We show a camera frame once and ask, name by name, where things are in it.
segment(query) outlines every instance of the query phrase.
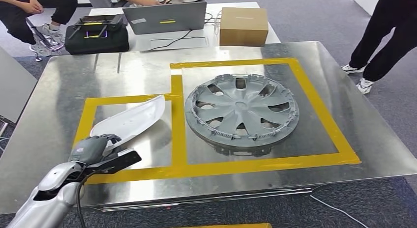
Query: black bag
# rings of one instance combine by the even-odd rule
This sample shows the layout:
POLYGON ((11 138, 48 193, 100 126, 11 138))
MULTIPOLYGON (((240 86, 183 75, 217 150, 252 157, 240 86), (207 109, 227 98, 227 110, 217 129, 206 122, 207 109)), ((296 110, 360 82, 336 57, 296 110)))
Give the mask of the black bag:
POLYGON ((106 30, 102 33, 101 38, 86 38, 88 35, 95 35, 95 33, 87 33, 83 29, 77 30, 76 26, 68 26, 66 29, 65 49, 72 55, 129 51, 129 36, 126 24, 120 24, 116 29, 106 30))

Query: yellow tape outline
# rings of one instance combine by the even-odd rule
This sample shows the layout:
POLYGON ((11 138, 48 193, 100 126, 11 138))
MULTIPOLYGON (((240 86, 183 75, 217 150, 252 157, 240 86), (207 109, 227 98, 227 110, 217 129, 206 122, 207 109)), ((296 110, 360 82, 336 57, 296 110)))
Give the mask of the yellow tape outline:
MULTIPOLYGON (((166 100, 172 102, 172 165, 169 167, 122 170, 113 175, 94 175, 87 181, 87 184, 277 171, 360 163, 359 158, 349 145, 340 128, 337 126, 324 102, 321 100, 319 94, 296 58, 173 63, 170 67, 171 69, 182 69, 256 64, 288 64, 290 66, 296 79, 300 83, 304 94, 307 96, 307 99, 313 107, 320 122, 323 124, 327 134, 338 150, 337 153, 189 165, 187 164, 186 155, 182 75, 172 75, 171 93, 165 94, 166 100)), ((89 135, 97 106, 145 102, 156 96, 157 95, 143 95, 86 99, 74 143, 89 135)))

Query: sneaker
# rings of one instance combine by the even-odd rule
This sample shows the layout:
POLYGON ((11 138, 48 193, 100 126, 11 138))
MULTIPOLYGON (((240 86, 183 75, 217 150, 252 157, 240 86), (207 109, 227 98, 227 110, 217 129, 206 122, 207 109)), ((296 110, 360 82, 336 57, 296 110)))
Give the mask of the sneaker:
POLYGON ((372 88, 373 84, 374 84, 374 82, 368 81, 365 78, 361 78, 359 83, 356 84, 356 87, 359 89, 359 91, 362 94, 367 94, 371 91, 371 88, 372 88))
POLYGON ((365 67, 363 68, 354 68, 349 66, 349 64, 346 64, 342 67, 342 70, 346 72, 346 74, 352 74, 352 73, 361 73, 365 70, 365 67))
POLYGON ((38 30, 38 32, 52 37, 52 39, 55 40, 56 42, 58 42, 60 44, 65 44, 65 37, 61 33, 61 31, 60 30, 52 30, 49 27, 49 24, 44 24, 42 26, 36 27, 36 29, 38 30))
POLYGON ((37 52, 40 56, 44 56, 44 57, 51 56, 51 51, 42 44, 39 37, 37 35, 33 35, 33 37, 35 38, 36 44, 30 45, 30 48, 33 51, 37 52))

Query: gray laptop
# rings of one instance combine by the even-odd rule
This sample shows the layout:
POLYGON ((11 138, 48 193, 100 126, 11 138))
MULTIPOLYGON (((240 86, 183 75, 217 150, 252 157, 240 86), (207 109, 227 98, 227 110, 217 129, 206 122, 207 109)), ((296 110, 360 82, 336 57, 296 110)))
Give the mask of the gray laptop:
POLYGON ((198 30, 204 27, 207 2, 123 8, 136 35, 198 30))

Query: person's hand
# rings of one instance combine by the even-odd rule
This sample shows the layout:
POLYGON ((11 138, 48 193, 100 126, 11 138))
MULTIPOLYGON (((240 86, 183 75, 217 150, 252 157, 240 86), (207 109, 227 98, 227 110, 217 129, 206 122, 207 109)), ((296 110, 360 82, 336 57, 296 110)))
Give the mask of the person's hand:
POLYGON ((31 3, 21 3, 19 6, 21 9, 23 9, 25 12, 30 13, 30 14, 39 14, 42 13, 42 10, 38 9, 37 7, 35 7, 35 5, 31 4, 31 3))
POLYGON ((161 5, 161 3, 159 1, 156 1, 156 0, 144 0, 142 5, 144 5, 144 6, 161 5))
POLYGON ((38 9, 41 13, 43 13, 43 6, 38 2, 38 0, 30 0, 29 3, 38 9))

